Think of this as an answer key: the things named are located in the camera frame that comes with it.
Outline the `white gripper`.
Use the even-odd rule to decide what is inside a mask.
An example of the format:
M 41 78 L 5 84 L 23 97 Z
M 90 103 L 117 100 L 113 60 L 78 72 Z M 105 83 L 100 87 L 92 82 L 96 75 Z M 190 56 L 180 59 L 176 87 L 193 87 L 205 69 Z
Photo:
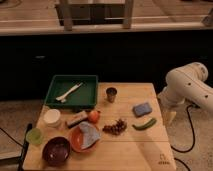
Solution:
M 172 111 L 175 107 L 177 107 L 181 101 L 178 96 L 174 94 L 168 94 L 165 92 L 161 92 L 157 95 L 159 100 L 161 110 L 166 115 L 166 124 L 170 125 L 174 118 L 176 117 L 176 111 Z

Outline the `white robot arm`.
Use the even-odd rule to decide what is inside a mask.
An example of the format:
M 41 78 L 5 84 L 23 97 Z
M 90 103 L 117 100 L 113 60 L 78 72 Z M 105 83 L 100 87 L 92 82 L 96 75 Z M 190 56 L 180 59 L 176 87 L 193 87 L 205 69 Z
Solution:
M 213 88 L 205 84 L 207 78 L 208 69 L 200 62 L 174 68 L 166 74 L 166 86 L 157 95 L 165 126 L 175 118 L 175 107 L 186 99 L 213 114 Z

